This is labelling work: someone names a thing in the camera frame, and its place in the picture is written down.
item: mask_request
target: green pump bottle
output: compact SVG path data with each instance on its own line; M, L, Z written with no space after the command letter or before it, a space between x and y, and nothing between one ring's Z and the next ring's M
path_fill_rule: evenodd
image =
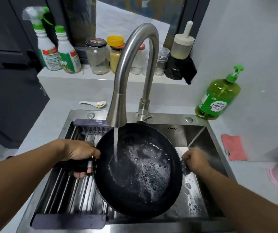
M213 80L206 94L195 109L197 116L206 120L215 120L240 93L240 86L235 82L238 74L244 70L242 65L234 66L235 72L225 79Z

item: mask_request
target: yellow lid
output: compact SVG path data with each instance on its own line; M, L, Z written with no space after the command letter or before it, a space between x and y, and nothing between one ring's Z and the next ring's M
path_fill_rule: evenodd
M109 46L122 46L124 44L124 39L121 36L108 36L107 43Z

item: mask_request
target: stainless steel faucet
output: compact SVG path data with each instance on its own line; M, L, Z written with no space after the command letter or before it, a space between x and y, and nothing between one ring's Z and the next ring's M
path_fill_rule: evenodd
M107 115L107 123L111 127L122 127L127 122L126 87L128 76L138 49L147 38L149 38L150 42L149 62L146 71L143 95L139 102L137 121L145 122L148 117L150 105L149 96L159 51L159 35L154 25L151 23L144 23L137 27L130 35L118 61L112 101Z

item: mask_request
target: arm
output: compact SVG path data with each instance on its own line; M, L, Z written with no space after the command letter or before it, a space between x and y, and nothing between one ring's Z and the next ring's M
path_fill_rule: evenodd
M100 156L86 141L60 139L0 162L0 230L59 161Z
M192 148L183 155L190 170L207 185L237 232L278 232L278 206L222 175L208 164L205 153Z

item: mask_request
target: water stream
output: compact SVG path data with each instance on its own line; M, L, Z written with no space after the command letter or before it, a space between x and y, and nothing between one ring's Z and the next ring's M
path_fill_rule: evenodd
M115 159L115 162L118 161L117 151L118 151L118 127L115 127L114 128L114 159Z

